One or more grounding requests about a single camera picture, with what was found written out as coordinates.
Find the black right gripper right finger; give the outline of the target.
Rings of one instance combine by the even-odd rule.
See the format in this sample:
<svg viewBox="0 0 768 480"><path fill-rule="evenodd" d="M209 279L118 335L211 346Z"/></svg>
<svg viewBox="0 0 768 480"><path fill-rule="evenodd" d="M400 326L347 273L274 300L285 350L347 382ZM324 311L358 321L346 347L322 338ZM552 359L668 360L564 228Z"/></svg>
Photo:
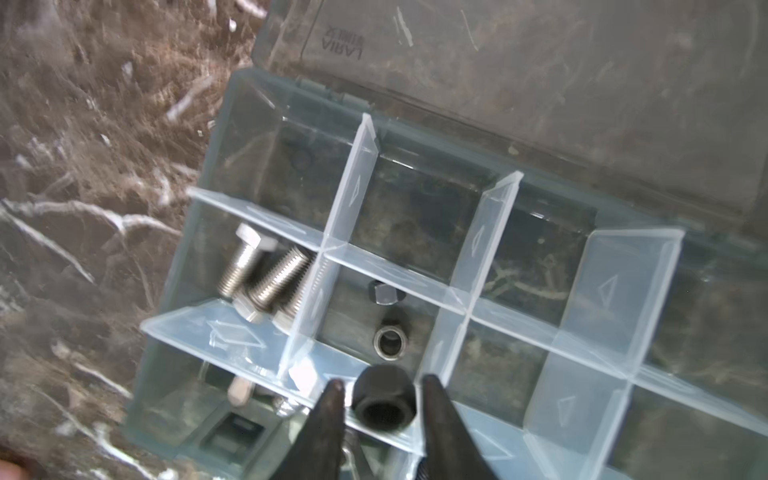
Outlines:
<svg viewBox="0 0 768 480"><path fill-rule="evenodd" d="M430 479L496 479L440 379L422 378L423 423Z"/></svg>

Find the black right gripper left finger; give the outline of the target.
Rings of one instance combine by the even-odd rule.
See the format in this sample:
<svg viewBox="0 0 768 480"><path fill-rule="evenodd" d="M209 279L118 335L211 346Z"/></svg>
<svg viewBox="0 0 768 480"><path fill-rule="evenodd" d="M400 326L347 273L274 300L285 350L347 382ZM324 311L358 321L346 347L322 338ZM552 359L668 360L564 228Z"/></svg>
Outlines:
<svg viewBox="0 0 768 480"><path fill-rule="evenodd" d="M329 380L271 479L338 479L345 415L344 382Z"/></svg>

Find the black hex nut large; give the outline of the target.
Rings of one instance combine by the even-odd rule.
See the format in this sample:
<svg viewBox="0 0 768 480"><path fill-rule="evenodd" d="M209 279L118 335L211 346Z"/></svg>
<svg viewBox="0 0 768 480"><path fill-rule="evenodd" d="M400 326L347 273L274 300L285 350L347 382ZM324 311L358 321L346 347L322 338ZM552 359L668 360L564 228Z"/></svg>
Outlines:
<svg viewBox="0 0 768 480"><path fill-rule="evenodd" d="M367 367L356 379L351 409L366 427L383 432L401 430L417 413L416 389L411 377L399 366Z"/></svg>

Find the clear plastic organizer box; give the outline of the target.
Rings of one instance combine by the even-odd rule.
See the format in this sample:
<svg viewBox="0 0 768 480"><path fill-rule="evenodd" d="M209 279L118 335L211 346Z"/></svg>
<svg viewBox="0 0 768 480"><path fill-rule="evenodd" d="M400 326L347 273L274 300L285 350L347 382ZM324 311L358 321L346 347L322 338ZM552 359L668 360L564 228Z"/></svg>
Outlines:
<svg viewBox="0 0 768 480"><path fill-rule="evenodd" d="M266 479L340 379L340 476L429 478L433 374L499 479L767 475L763 1L275 1L189 195L124 426L159 456ZM288 335L296 283L218 293L241 223L278 241L244 284L318 260ZM378 364L401 430L351 409Z"/></svg>

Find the black hex nut small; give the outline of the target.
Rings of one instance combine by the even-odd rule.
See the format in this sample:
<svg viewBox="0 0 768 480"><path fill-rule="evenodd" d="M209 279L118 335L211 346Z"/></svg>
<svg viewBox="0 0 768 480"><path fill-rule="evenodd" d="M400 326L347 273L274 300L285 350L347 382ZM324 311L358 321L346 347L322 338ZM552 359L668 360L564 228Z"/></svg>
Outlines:
<svg viewBox="0 0 768 480"><path fill-rule="evenodd" d="M392 285L373 280L368 285L369 298L380 306L396 305L405 298L405 293Z"/></svg>

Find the silver wing nut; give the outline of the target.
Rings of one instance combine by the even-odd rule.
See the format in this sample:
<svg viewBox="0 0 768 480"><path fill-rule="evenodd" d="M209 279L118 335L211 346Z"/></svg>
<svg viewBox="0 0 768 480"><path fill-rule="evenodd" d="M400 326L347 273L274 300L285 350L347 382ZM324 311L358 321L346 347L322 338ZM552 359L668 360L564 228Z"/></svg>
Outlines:
<svg viewBox="0 0 768 480"><path fill-rule="evenodd" d="M255 384L250 380L236 376L227 390L227 398L230 404L236 408L245 406L251 399Z"/></svg>

